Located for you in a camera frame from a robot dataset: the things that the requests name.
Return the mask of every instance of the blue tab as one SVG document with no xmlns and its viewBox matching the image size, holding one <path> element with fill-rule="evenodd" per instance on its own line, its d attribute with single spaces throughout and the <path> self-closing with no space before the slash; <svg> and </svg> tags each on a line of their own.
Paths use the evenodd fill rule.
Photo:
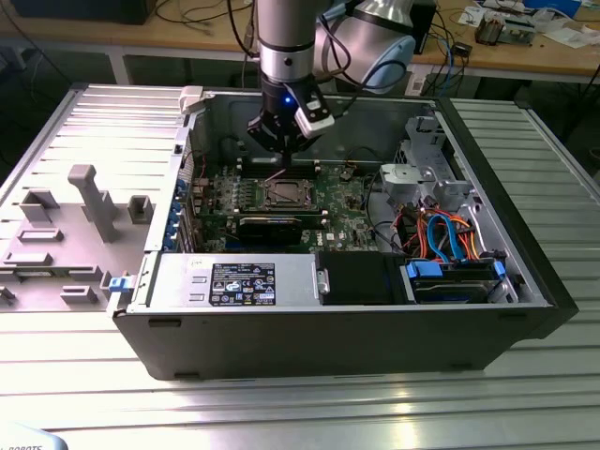
<svg viewBox="0 0 600 450">
<path fill-rule="evenodd" d="M 498 277 L 504 278 L 506 276 L 506 269 L 504 269 L 504 264 L 500 261 L 494 262 L 494 269 L 496 269 L 496 273 Z"/>
<path fill-rule="evenodd" d="M 411 261 L 406 266 L 409 278 L 443 277 L 442 267 L 435 261 Z"/>
<path fill-rule="evenodd" d="M 416 269 L 419 272 L 419 277 L 443 277 L 440 264 L 435 261 L 415 261 Z"/>
<path fill-rule="evenodd" d="M 418 275 L 414 262 L 409 262 L 409 265 L 406 266 L 406 271 L 409 274 L 409 278 L 416 278 Z"/>
</svg>

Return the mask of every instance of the black cable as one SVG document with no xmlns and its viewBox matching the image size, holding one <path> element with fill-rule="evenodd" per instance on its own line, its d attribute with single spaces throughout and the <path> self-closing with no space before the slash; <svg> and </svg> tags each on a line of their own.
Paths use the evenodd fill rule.
<svg viewBox="0 0 600 450">
<path fill-rule="evenodd" d="M 592 78 L 590 79 L 590 82 L 588 82 L 588 85 L 583 90 L 583 93 L 581 94 L 581 100 L 575 108 L 575 113 L 569 115 L 567 122 L 562 128 L 561 140 L 563 143 L 566 143 L 573 134 L 573 132 L 576 130 L 581 120 L 583 120 L 585 112 L 588 110 L 588 108 L 591 108 L 591 106 L 593 106 L 595 102 L 600 98 L 600 85 L 597 85 L 595 87 L 595 91 L 589 97 L 587 97 L 588 91 L 590 91 L 591 87 L 593 86 L 593 82 L 595 81 L 599 73 L 600 64 L 598 65 L 598 68 L 596 69 Z"/>
<path fill-rule="evenodd" d="M 2 8 L 2 11 L 4 12 L 5 16 L 7 16 L 8 21 L 12 24 L 12 26 L 14 26 L 14 28 L 19 32 L 19 34 L 25 39 L 27 40 L 41 55 L 42 57 L 48 61 L 48 64 L 50 64 L 52 66 L 52 68 L 54 70 L 56 70 L 56 73 L 58 73 L 61 77 L 63 77 L 65 79 L 65 81 L 68 83 L 69 86 L 71 86 L 73 84 L 73 82 L 71 81 L 71 79 L 65 75 L 65 72 L 63 72 L 60 68 L 58 68 L 58 66 L 53 62 L 52 59 L 50 59 L 48 57 L 48 55 L 39 48 L 39 46 L 29 37 L 27 36 L 27 34 L 21 29 L 21 27 L 12 19 L 12 17 L 10 17 L 10 15 L 8 14 L 7 11 L 7 7 L 5 7 L 4 2 L 0 1 L 0 8 Z"/>
<path fill-rule="evenodd" d="M 383 86 L 369 86 L 369 87 L 367 87 L 368 86 L 368 82 L 370 81 L 370 79 L 373 78 L 373 75 L 375 75 L 379 71 L 380 68 L 384 68 L 386 66 L 393 66 L 393 65 L 401 66 L 402 69 L 403 69 L 402 70 L 402 75 L 397 80 L 394 80 L 393 82 L 389 82 L 388 84 L 384 84 Z M 382 61 L 381 63 L 379 63 L 378 65 L 376 65 L 374 68 L 372 68 L 371 71 L 368 73 L 368 75 L 363 80 L 363 82 L 361 82 L 356 87 L 356 92 L 354 93 L 354 95 L 352 96 L 352 98 L 348 101 L 348 103 L 346 103 L 346 105 L 342 109 L 341 113 L 336 115 L 336 118 L 341 117 L 342 115 L 344 115 L 351 108 L 351 106 L 358 99 L 358 96 L 360 96 L 360 93 L 364 89 L 386 89 L 388 87 L 392 87 L 395 84 L 399 83 L 404 78 L 405 75 L 406 75 L 406 65 L 403 62 L 396 61 L 396 60 L 393 60 L 393 59 L 388 60 L 388 61 Z"/>
<path fill-rule="evenodd" d="M 253 52 L 252 50 L 246 48 L 246 46 L 244 45 L 244 42 L 242 42 L 242 39 L 240 38 L 239 33 L 237 32 L 237 27 L 235 26 L 235 18 L 233 17 L 232 0 L 227 0 L 226 3 L 227 3 L 227 12 L 229 14 L 229 22 L 232 26 L 233 35 L 235 36 L 237 45 L 240 46 L 240 49 L 242 49 L 249 58 L 256 58 L 258 56 L 258 54 L 256 52 Z"/>
<path fill-rule="evenodd" d="M 436 23 L 432 23 L 431 26 L 435 26 L 436 28 L 440 28 L 441 30 L 444 31 L 445 36 L 442 36 L 441 34 L 439 34 L 438 32 L 434 31 L 434 30 L 429 30 L 429 33 L 427 33 L 428 35 L 434 37 L 437 39 L 437 36 L 439 36 L 442 39 L 445 39 L 446 43 L 448 44 L 448 49 L 452 49 L 452 47 L 454 47 L 455 45 L 455 39 L 454 36 L 452 35 L 452 33 L 450 32 L 450 30 L 448 30 L 448 27 L 446 26 L 446 23 L 442 17 L 442 14 L 440 14 L 440 10 L 438 8 L 436 8 L 435 13 L 437 14 L 437 16 L 440 18 L 440 22 L 442 22 L 442 25 L 438 25 Z M 443 64 L 440 66 L 440 69 L 438 70 L 438 73 L 436 74 L 435 78 L 433 79 L 432 82 L 427 82 L 428 86 L 426 87 L 425 91 L 423 92 L 423 94 L 425 95 L 429 89 L 431 87 L 433 87 L 433 92 L 432 95 L 435 95 L 435 90 L 437 87 L 440 87 L 437 82 L 438 82 L 438 78 L 440 78 L 440 75 L 442 74 L 442 70 L 443 68 L 446 66 L 446 64 L 448 64 L 448 58 L 450 57 L 450 54 L 448 54 L 448 51 L 446 50 L 446 52 L 444 52 L 443 50 L 440 50 L 440 52 L 442 52 L 442 54 L 444 55 L 443 58 Z"/>
<path fill-rule="evenodd" d="M 329 28 L 329 25 L 327 24 L 326 19 L 324 18 L 324 16 L 321 16 L 320 18 L 320 22 L 321 25 L 323 27 L 323 29 L 325 30 L 326 35 L 329 37 L 329 44 L 331 46 L 331 51 L 332 54 L 334 55 L 334 59 L 336 60 L 336 64 L 337 64 L 337 70 L 334 70 L 334 72 L 339 71 L 339 73 L 341 73 L 344 78 L 346 78 L 350 83 L 352 83 L 354 86 L 357 87 L 356 93 L 354 95 L 353 98 L 351 98 L 350 102 L 348 105 L 346 105 L 346 107 L 343 109 L 341 115 L 343 115 L 344 113 L 346 113 L 346 111 L 348 111 L 350 109 L 350 107 L 354 104 L 354 102 L 356 101 L 356 99 L 358 98 L 358 96 L 360 95 L 360 92 L 364 89 L 386 89 L 388 87 L 392 87 L 394 85 L 396 85 L 397 83 L 399 83 L 404 76 L 406 75 L 406 65 L 404 63 L 402 63 L 401 61 L 395 61 L 395 60 L 389 60 L 389 61 L 382 61 L 380 64 L 378 64 L 377 66 L 375 66 L 370 72 L 369 74 L 366 76 L 366 78 L 362 81 L 362 82 L 358 82 L 357 80 L 354 80 L 350 75 L 348 75 L 347 73 L 347 69 L 350 66 L 350 64 L 352 63 L 352 56 L 350 55 L 350 51 L 346 48 L 346 46 L 336 37 L 336 35 L 334 35 L 331 32 L 331 29 Z M 334 45 L 334 42 L 342 49 L 342 51 L 344 51 L 344 53 L 346 54 L 346 65 L 343 67 L 341 65 L 341 63 L 339 62 L 339 58 L 338 58 L 338 54 L 336 51 L 336 46 Z M 368 82 L 369 80 L 373 77 L 373 75 L 375 75 L 375 73 L 380 69 L 383 68 L 385 66 L 391 66 L 391 65 L 397 65 L 397 66 L 402 66 L 403 71 L 402 71 L 402 75 L 400 76 L 400 78 L 398 78 L 397 80 L 390 82 L 389 84 L 385 84 L 383 86 L 369 86 Z"/>
<path fill-rule="evenodd" d="M 348 79 L 351 83 L 358 84 L 358 82 L 352 80 L 350 78 L 350 76 L 347 73 L 345 73 L 346 70 L 348 70 L 348 68 L 350 67 L 350 64 L 353 62 L 353 58 L 350 55 L 350 51 L 344 44 L 342 44 L 341 40 L 339 40 L 336 37 L 336 35 L 334 33 L 332 33 L 331 28 L 329 28 L 329 23 L 327 23 L 327 20 L 325 19 L 325 16 L 319 17 L 319 23 L 321 24 L 322 29 L 325 30 L 325 34 L 329 38 L 329 46 L 331 47 L 331 53 L 334 55 L 334 60 L 336 61 L 336 64 L 337 64 L 337 69 L 327 72 L 326 76 L 333 78 L 338 74 L 343 74 L 344 77 L 346 79 Z M 339 48 L 346 55 L 346 65 L 344 67 L 339 62 L 338 51 L 336 50 L 335 44 L 337 44 L 339 46 Z"/>
<path fill-rule="evenodd" d="M 377 227 L 379 227 L 380 225 L 383 225 L 386 222 L 387 223 L 393 223 L 393 222 L 392 221 L 382 221 L 382 222 L 378 222 L 376 225 L 373 225 L 373 220 L 371 220 L 371 214 L 368 211 L 368 201 L 371 198 L 371 192 L 373 191 L 373 185 L 375 184 L 375 180 L 377 180 L 377 175 L 381 176 L 381 174 L 379 172 L 375 173 L 375 176 L 373 176 L 373 180 L 371 181 L 371 183 L 368 187 L 367 197 L 365 198 L 365 215 L 367 216 L 367 224 L 368 224 L 369 228 L 371 230 L 373 230 L 373 232 L 378 237 L 380 237 L 388 246 L 390 246 L 390 248 L 392 250 L 395 250 L 398 253 L 404 254 L 404 252 L 400 249 L 398 244 L 396 244 L 395 242 L 392 242 L 387 237 L 385 237 L 384 234 L 382 234 L 381 232 L 379 232 L 379 230 L 377 230 Z"/>
<path fill-rule="evenodd" d="M 381 222 L 377 222 L 375 225 L 373 225 L 373 228 L 377 228 L 381 225 L 391 225 L 392 223 L 394 223 L 392 220 L 382 220 Z"/>
<path fill-rule="evenodd" d="M 252 48 L 252 45 L 254 45 L 254 12 L 256 10 L 256 1 L 257 0 L 252 0 L 252 9 L 250 10 L 250 19 L 248 20 L 247 23 L 247 27 L 246 27 L 246 34 L 248 35 L 248 29 L 250 30 L 251 33 L 251 37 L 250 37 L 250 49 Z M 242 89 L 244 89 L 246 87 L 246 65 L 248 64 L 248 55 L 244 54 L 244 62 L 242 63 Z"/>
<path fill-rule="evenodd" d="M 581 94 L 582 98 L 585 98 L 585 96 L 588 94 L 588 91 L 590 90 L 590 88 L 593 85 L 593 82 L 595 81 L 595 79 L 598 76 L 598 73 L 600 73 L 600 64 L 598 65 L 598 67 L 596 68 L 596 71 L 593 73 L 592 78 L 590 79 L 590 82 L 588 82 L 588 85 L 585 86 L 585 89 L 583 90 L 583 94 Z"/>
<path fill-rule="evenodd" d="M 350 155 L 352 153 L 354 153 L 356 150 L 367 150 L 371 155 L 373 155 L 380 162 L 382 162 L 382 163 L 385 162 L 382 157 L 377 155 L 377 152 L 375 150 L 373 150 L 371 147 L 368 147 L 366 145 L 357 145 L 357 146 L 351 148 L 350 151 L 348 152 L 348 155 L 346 155 L 346 161 L 350 160 Z"/>
<path fill-rule="evenodd" d="M 154 13 L 156 14 L 156 16 L 165 21 L 165 22 L 169 22 L 169 23 L 182 23 L 183 25 L 187 24 L 187 23 L 202 23 L 202 22 L 210 22 L 214 19 L 218 19 L 219 17 L 223 17 L 223 16 L 227 16 L 229 14 L 229 11 L 225 11 L 225 12 L 221 12 L 219 14 L 215 14 L 214 16 L 210 16 L 210 17 L 202 17 L 201 19 L 197 19 L 194 21 L 180 21 L 180 20 L 175 20 L 175 19 L 171 19 L 169 17 L 165 17 L 162 14 L 160 14 L 160 8 L 165 6 L 167 3 L 171 2 L 172 0 L 163 0 L 161 3 L 159 3 L 156 7 L 156 9 L 154 10 Z M 244 9 L 248 9 L 250 8 L 252 5 L 245 5 L 244 7 L 239 7 L 237 9 L 234 9 L 232 12 L 237 12 L 237 11 L 243 11 Z M 200 9 L 200 7 L 193 7 L 191 9 L 188 9 L 187 11 L 184 11 L 184 14 L 188 14 L 190 11 L 195 10 L 195 9 Z"/>
</svg>

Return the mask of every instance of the wire bundle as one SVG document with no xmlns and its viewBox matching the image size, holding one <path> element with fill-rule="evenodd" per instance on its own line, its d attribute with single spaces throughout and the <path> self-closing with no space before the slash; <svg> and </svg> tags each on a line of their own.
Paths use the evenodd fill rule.
<svg viewBox="0 0 600 450">
<path fill-rule="evenodd" d="M 395 230 L 396 233 L 398 233 L 398 226 L 402 217 L 402 213 L 398 214 L 396 219 L 391 223 L 390 228 Z M 446 236 L 440 244 L 436 244 L 435 242 L 435 227 L 438 224 L 442 224 L 447 230 Z M 437 258 L 431 258 L 433 261 L 450 263 L 450 258 L 443 253 L 443 247 L 447 239 L 454 260 L 479 259 L 479 253 L 475 246 L 475 231 L 460 216 L 452 215 L 441 209 L 426 209 L 418 214 L 415 228 L 416 232 L 400 247 L 400 249 L 406 251 L 413 241 L 418 239 L 418 247 L 416 248 L 418 256 L 416 253 L 413 253 L 414 257 L 429 259 L 429 257 L 435 255 Z"/>
<path fill-rule="evenodd" d="M 440 96 L 442 96 L 445 92 L 448 91 L 448 89 L 452 89 L 455 86 L 457 86 L 457 89 L 460 89 L 460 86 L 462 85 L 462 81 L 464 79 L 465 68 L 466 68 L 466 66 L 469 65 L 469 57 L 464 58 L 463 56 L 460 56 L 461 68 L 457 73 L 452 75 L 452 69 L 456 65 L 454 55 L 452 54 L 452 47 L 454 47 L 456 41 L 455 41 L 454 35 L 446 27 L 445 20 L 443 19 L 442 14 L 440 14 L 440 10 L 438 8 L 436 9 L 435 13 L 440 18 L 440 22 L 442 23 L 442 25 L 432 23 L 431 29 L 429 30 L 429 33 L 427 33 L 427 34 L 429 36 L 431 36 L 432 38 L 436 38 L 438 40 L 438 42 L 437 42 L 438 48 L 440 49 L 440 52 L 444 55 L 444 59 L 443 59 L 443 64 L 440 66 L 440 69 L 438 70 L 438 73 L 435 75 L 433 81 L 426 82 L 427 87 L 426 87 L 425 91 L 423 92 L 423 95 L 426 95 L 429 92 L 429 90 L 431 90 L 432 95 L 435 95 L 436 89 L 441 88 L 442 91 L 440 93 Z M 443 31 L 443 34 L 436 31 L 436 29 Z M 438 83 L 438 79 L 440 78 L 440 75 L 442 75 L 442 70 L 446 66 L 448 66 L 448 71 L 446 72 L 446 76 L 441 83 Z M 454 83 L 450 84 L 450 82 L 456 78 L 458 78 L 458 80 L 455 81 Z"/>
</svg>

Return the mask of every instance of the gray plastic part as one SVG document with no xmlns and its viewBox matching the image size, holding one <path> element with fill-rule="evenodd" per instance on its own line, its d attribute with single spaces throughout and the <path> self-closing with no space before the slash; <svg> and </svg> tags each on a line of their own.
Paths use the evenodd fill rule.
<svg viewBox="0 0 600 450">
<path fill-rule="evenodd" d="M 96 303 L 98 301 L 90 286 L 63 286 L 60 297 L 68 304 Z"/>
<path fill-rule="evenodd" d="M 69 270 L 68 274 L 75 281 L 100 281 L 102 271 L 98 266 L 90 267 L 89 270 Z"/>
<path fill-rule="evenodd" d="M 17 236 L 21 242 L 59 242 L 65 237 L 57 228 L 21 230 Z"/>
<path fill-rule="evenodd" d="M 116 218 L 118 209 L 116 206 L 114 206 L 110 192 L 108 190 L 101 190 L 100 195 L 102 196 L 102 203 L 104 204 L 105 211 L 108 211 L 111 216 L 111 219 L 114 220 L 114 218 Z M 85 206 L 84 204 L 82 204 L 82 211 L 85 214 L 85 218 L 87 218 L 88 222 L 94 221 L 94 218 L 90 216 L 87 206 Z"/>
<path fill-rule="evenodd" d="M 103 242 L 112 242 L 117 238 L 116 229 L 113 226 L 113 210 L 106 207 L 103 196 L 98 191 L 94 177 L 96 169 L 89 164 L 74 164 L 68 173 L 67 180 L 82 194 L 83 202 L 89 216 L 96 225 L 97 232 Z"/>
<path fill-rule="evenodd" d="M 50 265 L 53 257 L 50 253 L 8 253 L 4 264 L 20 265 Z"/>
<path fill-rule="evenodd" d="M 154 208 L 147 195 L 132 195 L 127 205 L 131 223 L 149 224 L 154 215 Z"/>
<path fill-rule="evenodd" d="M 0 282 L 2 283 L 21 283 L 21 278 L 14 270 L 0 270 Z"/>
<path fill-rule="evenodd" d="M 12 305 L 15 299 L 15 294 L 12 293 L 6 286 L 0 286 L 0 300 L 7 305 Z"/>
<path fill-rule="evenodd" d="M 104 295 L 104 298 L 106 298 L 107 300 L 111 299 L 111 291 L 109 291 L 109 284 L 111 283 L 111 278 L 113 278 L 113 276 L 107 270 L 106 272 L 104 272 L 104 275 L 100 280 L 100 291 Z"/>
<path fill-rule="evenodd" d="M 33 227 L 48 227 L 52 221 L 46 209 L 59 207 L 51 192 L 42 189 L 30 189 L 19 206 Z"/>
<path fill-rule="evenodd" d="M 82 212 L 81 204 L 64 203 L 60 208 L 48 209 L 52 225 L 59 228 L 64 235 L 58 242 L 22 242 L 18 236 L 23 230 L 32 230 L 26 220 L 7 246 L 8 253 L 42 253 L 52 254 L 52 265 L 34 270 L 33 266 L 15 267 L 0 265 L 0 285 L 6 285 L 19 299 L 11 310 L 78 310 L 89 311 L 104 309 L 110 295 L 100 293 L 100 281 L 76 281 L 69 274 L 71 270 L 85 270 L 98 266 L 102 272 L 121 276 L 137 273 L 143 258 L 143 245 L 148 234 L 149 225 L 134 225 L 126 204 L 117 204 L 118 213 L 113 222 L 119 233 L 119 240 L 113 244 L 105 244 L 98 238 L 93 223 L 88 222 Z M 97 294 L 98 302 L 94 304 L 66 304 L 60 297 L 64 285 L 90 285 Z M 0 311 L 5 306 L 0 302 Z"/>
</svg>

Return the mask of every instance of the floor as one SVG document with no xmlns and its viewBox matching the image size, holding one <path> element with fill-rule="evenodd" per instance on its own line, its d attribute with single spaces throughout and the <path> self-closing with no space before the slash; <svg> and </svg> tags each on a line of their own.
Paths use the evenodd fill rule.
<svg viewBox="0 0 600 450">
<path fill-rule="evenodd" d="M 108 58 L 91 53 L 49 52 L 54 63 L 74 83 L 113 83 Z M 38 134 L 55 105 L 68 90 L 68 84 L 35 51 L 24 54 L 27 69 L 23 72 L 4 67 L 0 72 L 0 180 L 4 180 L 15 162 Z M 127 65 L 136 84 L 241 87 L 241 64 L 229 61 L 189 61 L 175 58 L 130 56 Z M 449 97 L 509 99 L 527 101 L 558 135 L 569 114 L 578 105 L 578 87 L 556 82 L 533 82 L 522 85 L 508 80 L 465 77 L 460 85 L 449 89 Z M 257 86 L 256 69 L 247 67 L 246 87 Z M 403 85 L 396 88 L 402 93 Z M 566 143 L 585 169 L 594 175 L 600 164 L 589 157 L 591 148 L 600 147 L 600 104 L 596 102 L 582 124 Z"/>
</svg>

